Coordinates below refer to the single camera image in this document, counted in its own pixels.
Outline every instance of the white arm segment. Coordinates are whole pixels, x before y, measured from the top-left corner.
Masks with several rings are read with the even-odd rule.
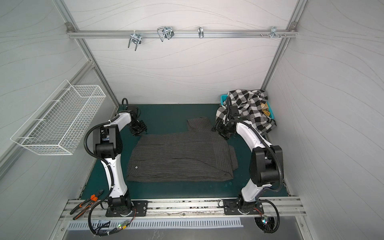
[[[127,124],[131,122],[131,115],[129,113],[119,113],[120,117],[113,121],[110,124],[104,125],[104,127],[108,127],[110,125],[115,125],[119,127],[119,131],[121,131]],[[113,191],[109,195],[112,198],[120,197],[121,195],[125,195],[127,192],[127,185],[125,184],[124,177],[122,175],[122,169],[121,169],[121,154],[118,154],[115,159],[112,158],[105,158],[111,165],[112,173],[113,173],[113,180],[114,180],[114,187]],[[108,186],[111,186],[111,177],[109,175],[109,170],[107,168],[107,165],[104,162],[101,162],[104,166],[105,173],[107,175],[108,180]]]
[[[244,122],[252,125],[252,122],[250,121],[244,121]],[[236,125],[236,132],[243,137],[244,141],[247,143],[251,151],[256,147],[265,148],[265,146],[260,142],[256,134],[250,128],[248,128],[248,126],[238,122]],[[268,144],[268,146],[272,146],[272,144],[267,140],[265,140],[264,138],[263,140],[265,143]],[[243,196],[244,201],[254,202],[255,199],[257,199],[263,193],[264,188],[271,187],[271,186],[272,186],[271,184],[265,184],[258,187],[256,184],[252,182],[251,179],[249,179],[247,185],[242,188],[241,194]]]

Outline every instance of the blue basket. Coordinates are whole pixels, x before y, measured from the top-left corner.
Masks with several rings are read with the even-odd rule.
[[[227,96],[228,96],[227,94],[223,94],[223,95],[220,96],[220,103],[221,103],[221,105],[224,105],[224,101],[227,99]],[[268,105],[269,112],[271,113],[271,115],[269,117],[272,118],[272,119],[275,119],[275,116],[273,115],[271,106],[269,105],[268,102],[266,104]]]

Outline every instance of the green table surface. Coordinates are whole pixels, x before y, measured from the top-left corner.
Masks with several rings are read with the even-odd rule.
[[[217,104],[143,104],[137,105],[141,111],[139,120],[147,125],[148,134],[168,134],[186,132],[187,119],[208,117],[211,124],[215,122]],[[131,152],[140,137],[132,136],[129,128],[125,127],[120,132],[123,141],[121,154],[121,167],[124,179],[127,176],[128,161]],[[239,168],[233,171],[234,178],[225,182],[128,182],[129,193],[132,199],[155,198],[199,198],[199,197],[236,197],[242,187],[249,180],[249,163],[251,151],[241,136],[234,135],[228,144],[235,148]],[[99,189],[108,193],[108,182],[104,168],[100,161],[96,161],[88,183],[84,188],[81,199],[87,199]],[[265,197],[288,196],[285,188],[280,192],[267,191]]]

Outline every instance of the black and white checkered cloth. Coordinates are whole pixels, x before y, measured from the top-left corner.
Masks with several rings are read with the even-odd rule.
[[[237,106],[241,115],[247,116],[247,120],[261,134],[271,131],[276,127],[276,122],[265,115],[261,104],[266,104],[268,96],[264,90],[234,90],[228,93],[233,106]],[[216,121],[223,121],[227,114],[227,103],[220,106],[216,112]]]

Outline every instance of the metal basket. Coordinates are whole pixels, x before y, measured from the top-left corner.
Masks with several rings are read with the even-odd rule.
[[[59,97],[50,100],[53,93],[11,137],[13,142],[38,155],[73,154],[105,94],[98,85],[72,86],[67,80],[55,92]]]

